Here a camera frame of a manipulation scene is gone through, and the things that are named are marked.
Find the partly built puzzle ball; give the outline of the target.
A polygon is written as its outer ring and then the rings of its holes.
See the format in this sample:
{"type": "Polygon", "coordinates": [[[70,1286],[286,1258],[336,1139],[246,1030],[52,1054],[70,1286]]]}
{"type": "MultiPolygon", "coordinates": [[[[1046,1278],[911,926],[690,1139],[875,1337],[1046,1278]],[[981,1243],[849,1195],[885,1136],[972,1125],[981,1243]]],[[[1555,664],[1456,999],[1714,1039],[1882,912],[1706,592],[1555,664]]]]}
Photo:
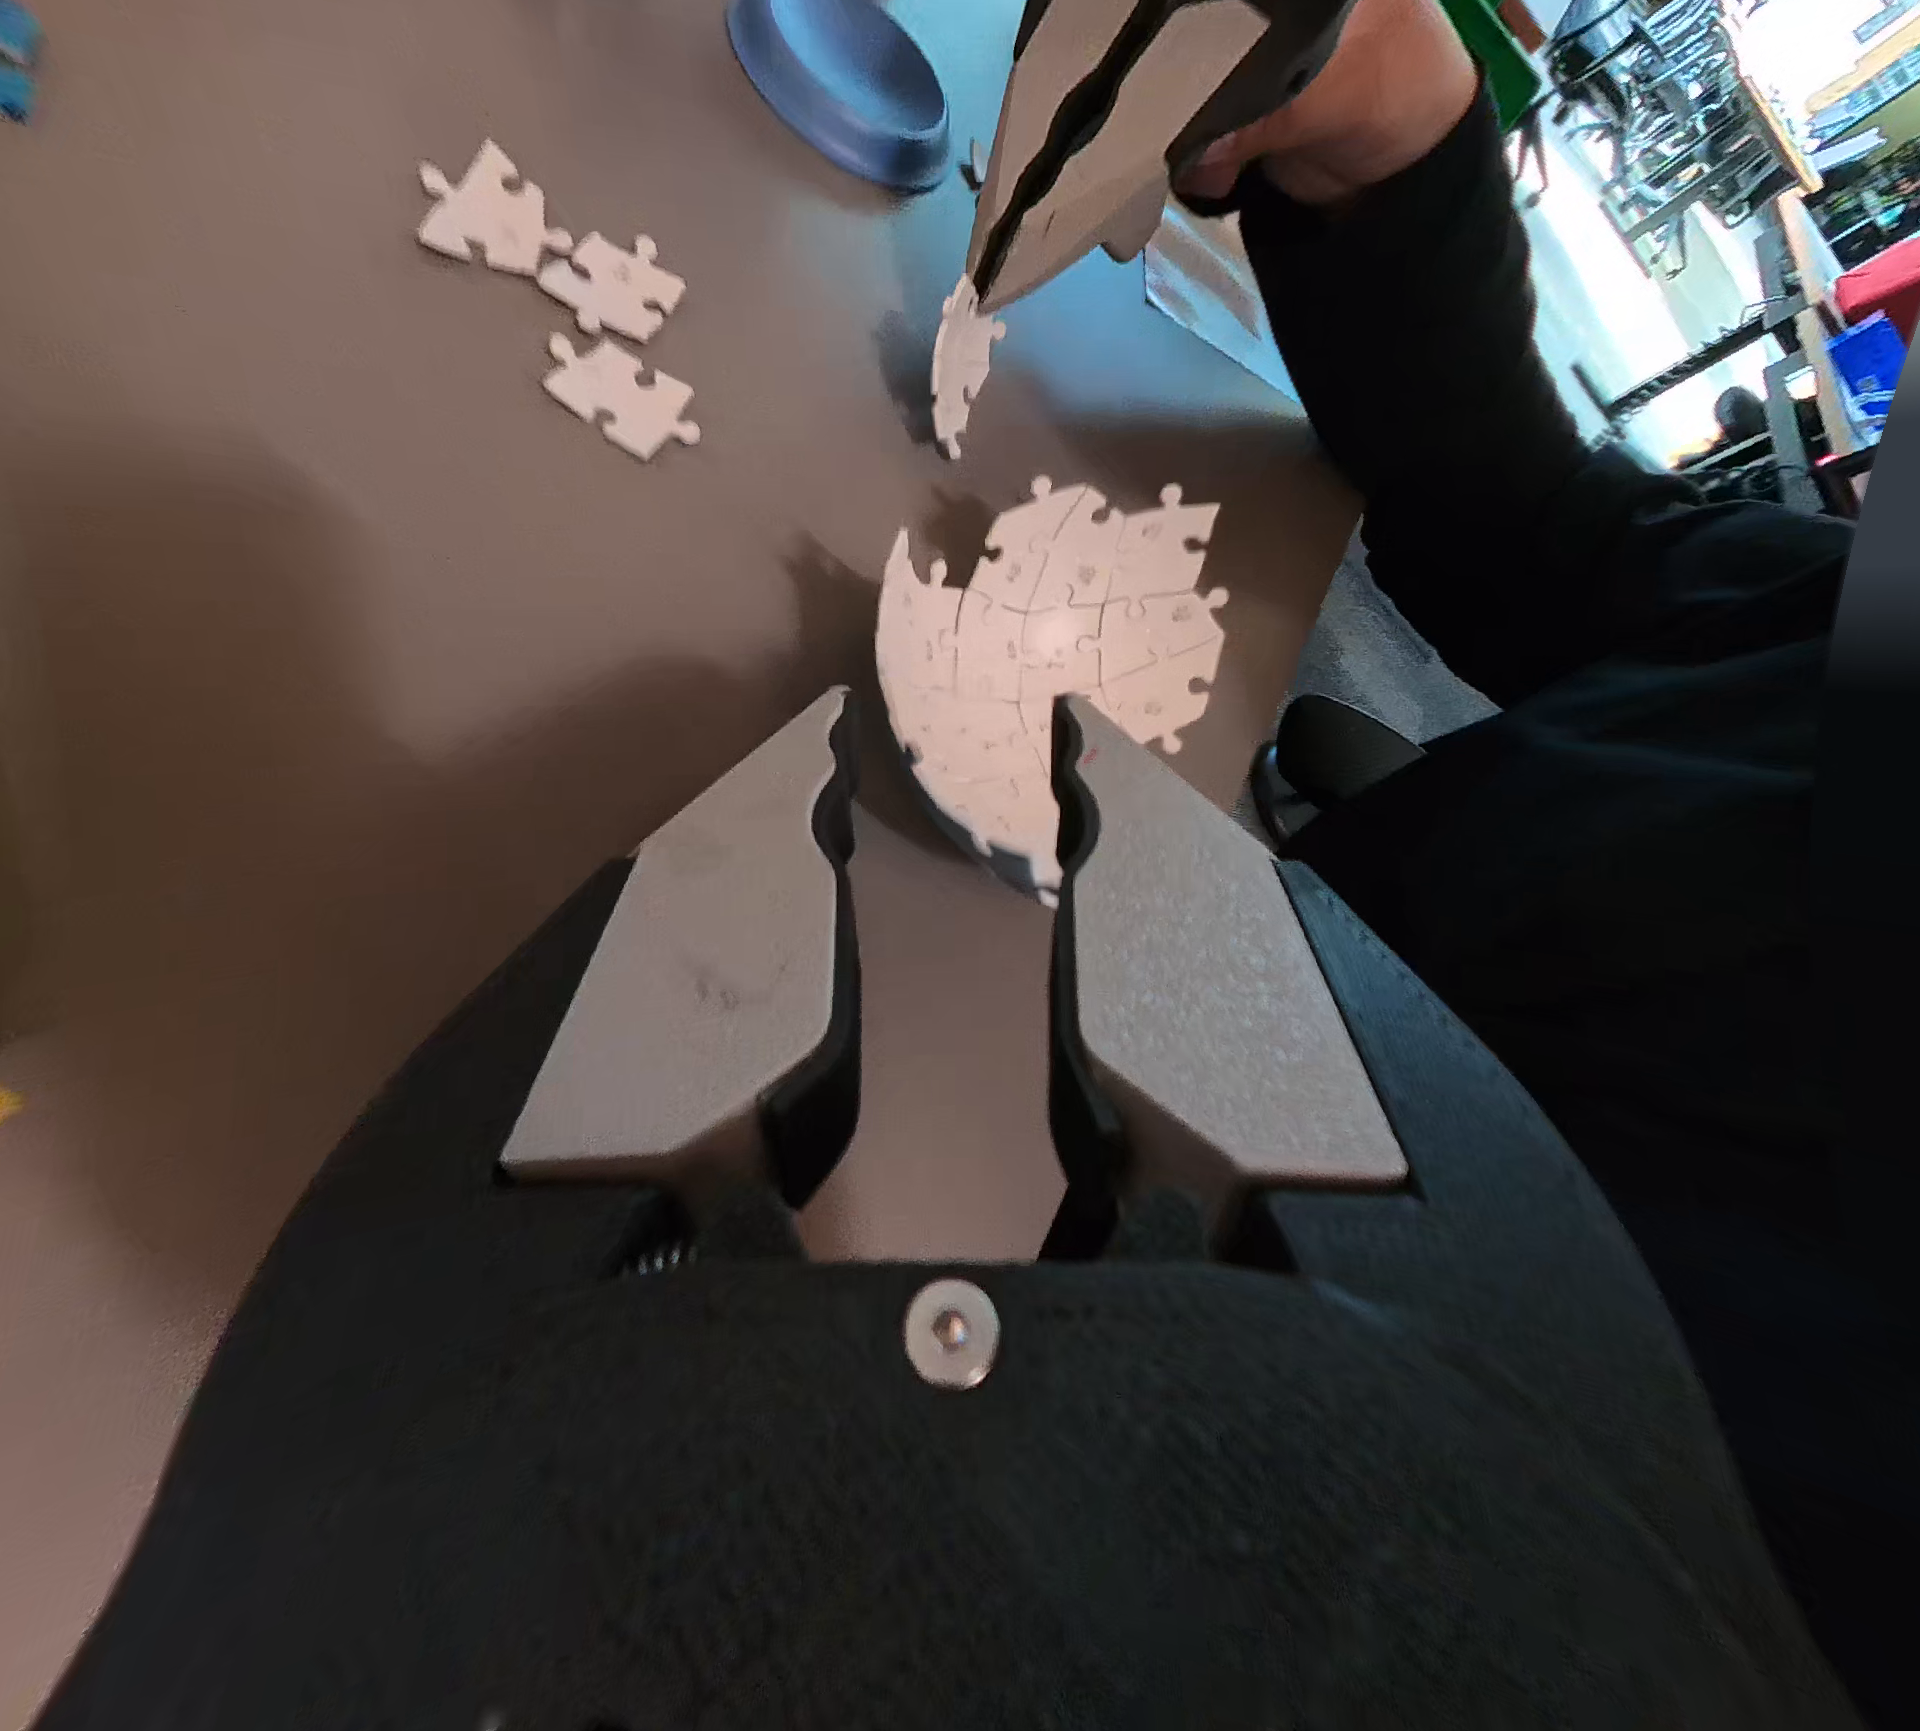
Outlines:
{"type": "Polygon", "coordinates": [[[1204,580],[1216,504],[1163,483],[1119,509],[1036,478],[989,528],[976,575],[916,566],[895,538],[875,605],[875,685],[929,808],[1008,885],[1058,905],[1049,711],[1085,698],[1119,732],[1181,749],[1222,664],[1222,586],[1204,580]]]}

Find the person's right forearm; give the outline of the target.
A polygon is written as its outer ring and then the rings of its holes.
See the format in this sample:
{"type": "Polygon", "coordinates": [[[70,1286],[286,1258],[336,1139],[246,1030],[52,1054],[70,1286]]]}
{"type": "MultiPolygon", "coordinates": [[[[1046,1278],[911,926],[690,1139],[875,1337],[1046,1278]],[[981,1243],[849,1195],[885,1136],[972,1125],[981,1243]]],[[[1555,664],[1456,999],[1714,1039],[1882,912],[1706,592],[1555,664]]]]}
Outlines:
{"type": "Polygon", "coordinates": [[[1308,421],[1407,625],[1501,711],[1573,685],[1813,715],[1853,530],[1704,504],[1589,446],[1539,349],[1532,243],[1482,88],[1344,206],[1262,170],[1240,243],[1308,421]]]}

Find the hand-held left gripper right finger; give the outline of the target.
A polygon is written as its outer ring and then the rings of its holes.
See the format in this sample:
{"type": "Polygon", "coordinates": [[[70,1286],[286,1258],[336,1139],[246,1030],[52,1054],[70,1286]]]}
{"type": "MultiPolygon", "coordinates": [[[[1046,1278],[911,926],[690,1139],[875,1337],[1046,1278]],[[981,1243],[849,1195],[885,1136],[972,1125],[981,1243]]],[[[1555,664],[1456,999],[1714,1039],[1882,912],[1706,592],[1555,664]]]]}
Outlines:
{"type": "Polygon", "coordinates": [[[1412,1195],[1274,855],[1096,698],[1049,702],[1046,1258],[1156,1195],[1233,1244],[1262,1195],[1412,1195]]]}

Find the blue crate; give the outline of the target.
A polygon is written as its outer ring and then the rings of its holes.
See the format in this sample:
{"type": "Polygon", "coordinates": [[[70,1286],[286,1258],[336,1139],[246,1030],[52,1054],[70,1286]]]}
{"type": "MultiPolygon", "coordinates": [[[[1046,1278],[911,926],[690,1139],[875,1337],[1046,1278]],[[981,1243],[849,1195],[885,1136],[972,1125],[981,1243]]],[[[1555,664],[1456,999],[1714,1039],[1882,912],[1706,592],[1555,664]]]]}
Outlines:
{"type": "Polygon", "coordinates": [[[1892,314],[1869,314],[1861,325],[1826,335],[1826,359],[1838,373],[1848,429],[1861,440],[1880,440],[1897,378],[1906,364],[1906,335],[1892,325],[1892,314]]]}

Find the person's right hand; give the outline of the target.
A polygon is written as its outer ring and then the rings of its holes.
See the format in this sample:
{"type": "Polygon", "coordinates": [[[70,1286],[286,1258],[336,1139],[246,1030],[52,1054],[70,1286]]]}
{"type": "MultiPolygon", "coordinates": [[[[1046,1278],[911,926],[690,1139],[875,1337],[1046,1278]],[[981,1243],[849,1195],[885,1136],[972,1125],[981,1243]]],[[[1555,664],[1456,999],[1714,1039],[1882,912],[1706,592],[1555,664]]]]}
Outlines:
{"type": "Polygon", "coordinates": [[[1216,206],[1248,170],[1301,206],[1350,206],[1412,170],[1478,104],[1482,71],[1443,0],[1359,0],[1328,63],[1261,123],[1174,170],[1174,199],[1216,206]]]}

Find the blue bowl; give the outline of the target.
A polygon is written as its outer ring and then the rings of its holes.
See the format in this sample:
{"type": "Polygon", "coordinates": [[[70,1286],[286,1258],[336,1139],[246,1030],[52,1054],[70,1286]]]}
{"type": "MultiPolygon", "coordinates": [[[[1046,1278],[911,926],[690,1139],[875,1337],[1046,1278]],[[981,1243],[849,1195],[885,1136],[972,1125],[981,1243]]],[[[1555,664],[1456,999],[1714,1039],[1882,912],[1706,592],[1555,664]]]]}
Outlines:
{"type": "Polygon", "coordinates": [[[943,84],[878,0],[727,0],[752,88],[838,170],[929,192],[954,162],[943,84]]]}

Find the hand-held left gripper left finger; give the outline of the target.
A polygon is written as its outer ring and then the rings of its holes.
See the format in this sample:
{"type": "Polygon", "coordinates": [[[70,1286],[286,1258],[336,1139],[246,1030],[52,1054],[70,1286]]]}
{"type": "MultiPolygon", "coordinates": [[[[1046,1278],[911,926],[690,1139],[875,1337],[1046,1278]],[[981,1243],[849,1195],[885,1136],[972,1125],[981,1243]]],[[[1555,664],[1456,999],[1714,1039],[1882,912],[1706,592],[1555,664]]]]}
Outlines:
{"type": "Polygon", "coordinates": [[[824,1195],[862,1110],[849,796],[849,691],[829,685],[639,847],[501,1177],[824,1195]]]}

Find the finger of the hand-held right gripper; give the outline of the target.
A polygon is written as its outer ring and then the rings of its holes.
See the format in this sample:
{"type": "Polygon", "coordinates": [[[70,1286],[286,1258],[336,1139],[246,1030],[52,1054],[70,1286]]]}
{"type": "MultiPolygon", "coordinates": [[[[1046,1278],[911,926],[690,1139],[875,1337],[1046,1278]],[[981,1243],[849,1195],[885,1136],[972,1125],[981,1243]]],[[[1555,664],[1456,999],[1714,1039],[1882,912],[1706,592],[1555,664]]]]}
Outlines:
{"type": "Polygon", "coordinates": [[[1137,4],[1140,0],[1046,0],[1019,45],[972,234],[972,284],[981,294],[1031,294],[1096,248],[1137,260],[1156,230],[1156,170],[1146,162],[1104,153],[1085,185],[1058,170],[1046,190],[1020,190],[1072,88],[1101,71],[1137,4]]]}
{"type": "Polygon", "coordinates": [[[1140,0],[1101,71],[1072,88],[1064,120],[1020,190],[1046,190],[1058,170],[1085,185],[1096,162],[1104,153],[1146,162],[1156,170],[1163,217],[1168,146],[1261,43],[1262,14],[1248,0],[1140,0]]]}

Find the red container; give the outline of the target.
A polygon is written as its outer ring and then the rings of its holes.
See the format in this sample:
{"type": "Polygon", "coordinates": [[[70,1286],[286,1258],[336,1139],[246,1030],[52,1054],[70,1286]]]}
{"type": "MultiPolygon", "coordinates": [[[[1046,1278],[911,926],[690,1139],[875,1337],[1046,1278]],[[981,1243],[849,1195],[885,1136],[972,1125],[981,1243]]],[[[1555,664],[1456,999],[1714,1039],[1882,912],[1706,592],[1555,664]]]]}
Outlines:
{"type": "Polygon", "coordinates": [[[1920,234],[1880,248],[1833,284],[1838,325],[1853,333],[1869,319],[1892,319],[1903,342],[1920,325],[1920,234]]]}

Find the person's dark-clothed torso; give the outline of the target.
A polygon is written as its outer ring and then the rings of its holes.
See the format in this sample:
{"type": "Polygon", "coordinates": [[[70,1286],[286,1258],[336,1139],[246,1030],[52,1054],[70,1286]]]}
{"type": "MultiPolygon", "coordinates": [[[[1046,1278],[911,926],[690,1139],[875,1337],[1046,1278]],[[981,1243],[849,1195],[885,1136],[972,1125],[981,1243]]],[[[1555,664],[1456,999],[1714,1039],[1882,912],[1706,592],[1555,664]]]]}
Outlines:
{"type": "Polygon", "coordinates": [[[1547,1110],[1654,1271],[1821,1647],[1914,1722],[1914,1243],[1813,976],[1843,528],[1366,509],[1493,715],[1328,803],[1308,860],[1547,1110]]]}

